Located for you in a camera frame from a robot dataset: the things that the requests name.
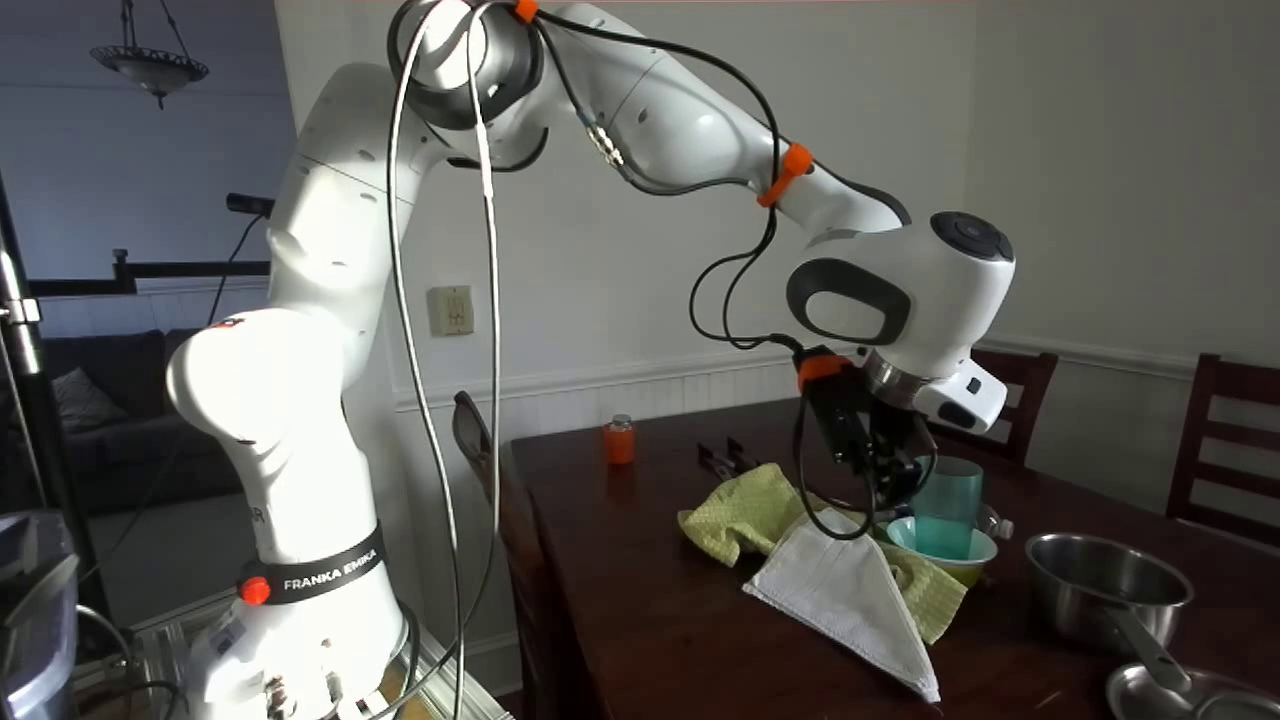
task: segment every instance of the chandelier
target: chandelier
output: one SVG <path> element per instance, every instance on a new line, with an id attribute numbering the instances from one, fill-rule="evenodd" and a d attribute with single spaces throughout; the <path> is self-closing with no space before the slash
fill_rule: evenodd
<path id="1" fill-rule="evenodd" d="M 181 89 L 203 79 L 207 67 L 189 58 L 184 34 L 175 29 L 175 20 L 168 13 L 168 0 L 161 0 L 161 13 L 166 13 L 166 24 L 168 24 L 168 34 L 175 39 L 175 52 L 136 43 L 132 0 L 122 0 L 122 43 L 92 50 L 92 58 L 107 72 L 118 72 L 128 85 L 154 92 L 158 103 L 166 107 L 168 92 L 181 92 Z"/>

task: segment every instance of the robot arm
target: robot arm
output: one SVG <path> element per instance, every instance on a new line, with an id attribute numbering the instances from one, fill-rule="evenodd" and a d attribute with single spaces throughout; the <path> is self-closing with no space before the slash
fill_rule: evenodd
<path id="1" fill-rule="evenodd" d="M 225 440 L 259 554 L 259 574 L 191 652 L 199 715 L 377 707 L 368 698 L 406 628 L 381 559 L 368 461 L 341 394 L 374 351 L 390 232 L 401 240 L 436 163 L 481 156 L 471 85 L 499 169 L 531 163 L 570 103 L 635 188 L 742 185 L 769 212 L 794 218 L 807 247 L 789 307 L 807 333 L 870 350 L 859 366 L 798 355 L 805 397 L 858 470 L 899 455 L 904 420 L 984 430 L 1001 414 L 1004 386 L 969 359 L 1012 282 L 1008 245 L 984 220 L 945 212 L 914 225 L 888 192 L 807 159 L 771 117 L 759 125 L 669 50 L 648 50 L 590 5 L 559 15 L 526 0 L 409 5 L 394 29 L 394 65 L 412 65 L 416 79 L 401 153 L 390 156 L 394 75 L 335 72 L 268 225 L 274 303 L 191 335 L 168 373 L 175 408 Z M 899 502 L 904 470 L 883 476 L 883 495 Z"/>

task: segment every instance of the white napkin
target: white napkin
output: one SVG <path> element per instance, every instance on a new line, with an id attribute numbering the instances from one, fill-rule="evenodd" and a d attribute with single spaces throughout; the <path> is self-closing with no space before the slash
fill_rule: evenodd
<path id="1" fill-rule="evenodd" d="M 853 523 L 831 508 L 819 519 L 828 527 Z M 853 648 L 928 703 L 939 703 L 925 639 L 873 536 L 831 539 L 805 519 L 771 547 L 745 592 Z"/>

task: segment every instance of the chair back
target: chair back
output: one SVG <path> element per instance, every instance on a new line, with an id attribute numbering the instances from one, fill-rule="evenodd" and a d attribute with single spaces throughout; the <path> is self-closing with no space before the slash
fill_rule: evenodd
<path id="1" fill-rule="evenodd" d="M 1001 420 L 984 438 L 955 430 L 945 430 L 939 438 L 945 446 L 982 450 L 1025 464 L 1037 438 L 1039 405 L 1050 397 L 1050 379 L 1055 373 L 1055 355 L 975 350 L 971 359 L 1008 386 Z"/>
<path id="2" fill-rule="evenodd" d="M 1202 355 L 1164 511 L 1280 546 L 1280 370 Z"/>
<path id="3" fill-rule="evenodd" d="M 470 394 L 452 397 L 452 440 L 470 455 L 484 502 L 495 502 L 493 490 L 493 434 Z M 585 660 L 572 635 L 572 619 L 558 585 L 558 574 L 543 555 L 537 511 L 528 492 L 499 472 L 499 536 L 509 547 L 509 581 L 513 606 L 519 623 L 519 673 L 526 673 L 526 699 L 519 715 L 596 715 L 592 686 L 585 678 Z"/>

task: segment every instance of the wooden table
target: wooden table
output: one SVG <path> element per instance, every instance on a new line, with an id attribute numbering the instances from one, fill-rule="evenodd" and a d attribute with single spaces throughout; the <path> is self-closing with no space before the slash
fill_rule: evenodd
<path id="1" fill-rule="evenodd" d="M 1107 715 L 1119 660 L 1063 648 L 1028 611 L 1025 539 L 1050 527 L 1104 532 L 1188 574 L 1177 655 L 1280 694 L 1280 559 L 1113 505 L 1074 485 L 984 461 L 992 505 L 1018 519 L 990 581 L 932 648 L 945 703 L 928 707 L 883 673 L 745 596 L 750 574 L 703 559 L 676 508 L 710 495 L 695 446 L 742 440 L 786 461 L 794 405 L 644 420 L 635 470 L 608 472 L 602 434 L 513 446 L 603 715 Z"/>

